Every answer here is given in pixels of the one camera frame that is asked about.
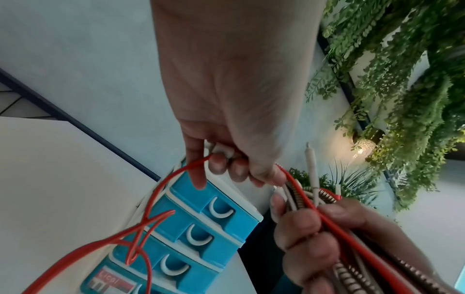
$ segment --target blue drawer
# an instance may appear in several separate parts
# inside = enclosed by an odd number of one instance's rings
[[[184,172],[172,184],[170,192],[195,212],[209,217],[220,225],[226,233],[242,243],[246,241],[248,235],[258,224],[258,220],[243,210],[210,181],[207,181],[207,186],[202,191],[194,188],[187,172]]]
[[[145,294],[147,281],[119,267],[106,257],[82,282],[80,290],[84,294],[112,293],[114,289],[122,293]],[[151,294],[175,294],[152,284]]]
[[[157,200],[150,212],[150,217],[170,209],[174,209],[176,213],[163,221],[155,229],[155,232],[171,242],[181,242],[197,251],[200,258],[206,262],[224,268],[241,246],[240,242],[233,243],[216,230],[202,223],[173,202],[166,194]]]
[[[132,234],[124,239],[132,241],[134,236],[135,234]],[[158,275],[174,281],[179,291],[188,294],[203,294],[219,274],[180,254],[152,236],[148,238],[143,248],[149,256],[154,276]],[[113,257],[124,263],[127,251],[127,247],[117,246],[113,250]],[[130,267],[147,274],[145,262],[141,256],[138,256]]]

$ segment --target plastic organizer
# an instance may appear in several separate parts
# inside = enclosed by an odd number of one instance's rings
[[[152,206],[150,216],[170,209],[176,212],[151,233],[143,247],[153,268],[151,294],[204,294],[263,219],[253,205],[208,169],[206,175],[207,186],[198,191],[188,174],[181,173],[163,188]],[[140,221],[149,197],[128,226]],[[125,265],[127,251],[127,247],[116,246],[84,280],[81,291],[145,294],[145,262],[139,256],[130,266]]]

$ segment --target white table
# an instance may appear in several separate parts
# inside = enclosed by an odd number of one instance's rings
[[[120,231],[155,185],[67,122],[0,118],[0,293],[21,293],[71,250]],[[102,251],[41,293],[74,294]],[[208,294],[256,294],[236,254]]]

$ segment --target drawer handle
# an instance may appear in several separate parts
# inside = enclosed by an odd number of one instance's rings
[[[215,204],[215,201],[217,200],[218,197],[214,197],[211,201],[210,201],[210,205],[208,206],[208,209],[210,210],[210,213],[216,217],[216,218],[227,218],[228,216],[232,215],[234,210],[230,209],[228,212],[225,212],[223,214],[221,213],[218,213],[215,211],[215,209],[213,208],[213,204]]]
[[[165,255],[165,256],[161,259],[161,264],[160,264],[161,271],[164,272],[166,275],[175,277],[175,276],[178,276],[178,275],[180,275],[180,274],[185,273],[185,272],[190,268],[190,265],[186,264],[186,265],[183,266],[181,269],[178,269],[178,270],[175,270],[175,271],[170,270],[170,269],[166,266],[166,259],[168,259],[168,257],[169,257],[169,254]]]
[[[195,226],[194,224],[191,224],[186,232],[186,237],[190,244],[194,246],[203,246],[213,239],[212,235],[208,236],[205,240],[201,240],[201,241],[198,241],[192,238],[192,229],[194,228],[194,226]]]

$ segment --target label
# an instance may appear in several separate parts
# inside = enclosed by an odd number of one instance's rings
[[[104,266],[100,271],[89,281],[87,287],[96,291],[99,294],[128,294],[137,284]]]

